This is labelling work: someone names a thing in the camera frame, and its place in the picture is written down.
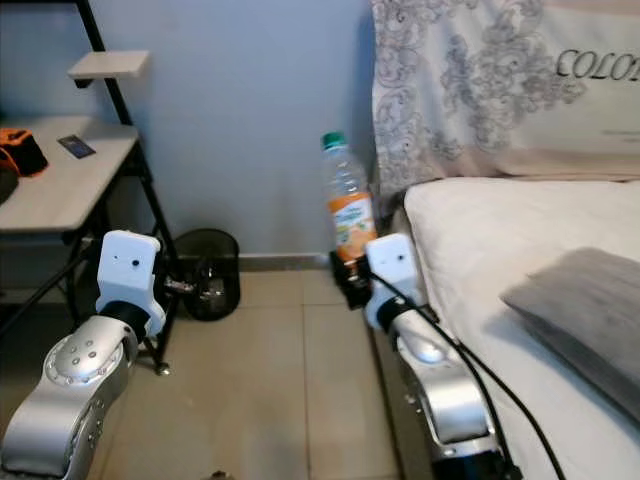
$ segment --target gray pillow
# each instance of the gray pillow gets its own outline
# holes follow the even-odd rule
[[[640,263],[576,250],[501,298],[528,331],[640,424]]]

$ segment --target black metal frame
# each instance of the black metal frame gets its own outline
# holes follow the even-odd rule
[[[0,3],[14,3],[14,4],[74,4],[78,9],[78,13],[82,19],[82,23],[89,37],[91,47],[96,52],[104,52],[105,45],[100,35],[100,30],[96,19],[93,15],[89,0],[0,0]],[[109,91],[111,102],[118,114],[118,119],[123,125],[133,125],[131,115],[125,103],[124,97],[118,82],[115,78],[105,78],[104,82]],[[90,81],[76,82],[79,88],[86,87]],[[30,297],[18,311],[8,320],[0,323],[0,336],[7,331],[13,323],[15,323],[19,317],[21,317],[27,310],[36,304],[49,290],[54,288],[58,282],[65,280],[66,282],[66,301],[69,306],[69,310],[73,317],[74,326],[77,326],[80,321],[80,314],[75,301],[75,269],[86,260],[96,258],[99,256],[99,249],[93,249],[91,247],[82,249],[83,240],[87,234],[92,234],[95,238],[101,239],[102,236],[111,228],[109,218],[107,215],[106,204],[113,191],[114,186],[117,184],[120,178],[123,176],[135,176],[140,179],[142,188],[144,190],[145,197],[151,211],[155,217],[155,226],[153,227],[154,235],[159,232],[165,247],[166,259],[168,264],[168,271],[171,276],[177,280],[184,278],[182,265],[178,258],[178,253],[169,231],[169,226],[160,207],[160,202],[153,188],[153,176],[149,169],[149,165],[142,151],[140,141],[136,141],[135,145],[129,152],[127,159],[119,169],[118,173],[113,177],[109,186],[102,194],[93,210],[89,213],[87,220],[77,230],[64,232],[62,234],[62,240],[65,244],[71,245],[71,254],[65,266],[49,279],[40,289]],[[179,298],[172,293],[166,293],[166,298],[162,299],[163,307],[166,309],[166,323],[162,332],[158,335],[157,342],[154,345],[152,342],[145,342],[147,350],[153,359],[158,373],[166,373],[168,371],[168,365],[164,362],[164,356],[169,343],[171,330],[175,321],[176,310],[178,306]]]

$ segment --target bed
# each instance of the bed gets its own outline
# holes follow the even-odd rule
[[[414,240],[429,305],[532,411],[568,479],[638,478],[638,424],[500,295],[580,247],[640,262],[640,57],[625,53],[640,44],[640,4],[373,8],[377,193],[392,230]],[[405,422],[395,428],[405,474],[429,478],[416,473],[422,446],[403,454],[418,437],[377,343],[392,421]],[[489,386],[525,478],[555,478],[524,416]]]

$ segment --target orange object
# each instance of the orange object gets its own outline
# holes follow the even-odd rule
[[[0,128],[0,168],[33,177],[48,165],[30,130]]]
[[[356,260],[364,255],[367,242],[377,237],[371,210],[371,195],[354,193],[329,201],[336,226],[336,252],[343,262]]]

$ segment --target tile floor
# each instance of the tile floor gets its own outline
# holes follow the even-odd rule
[[[176,323],[169,377],[136,367],[89,478],[399,479],[364,320],[329,274],[246,273],[242,296],[221,322]],[[0,345],[0,432],[38,378],[39,353],[26,368],[18,347],[33,329],[20,330]]]

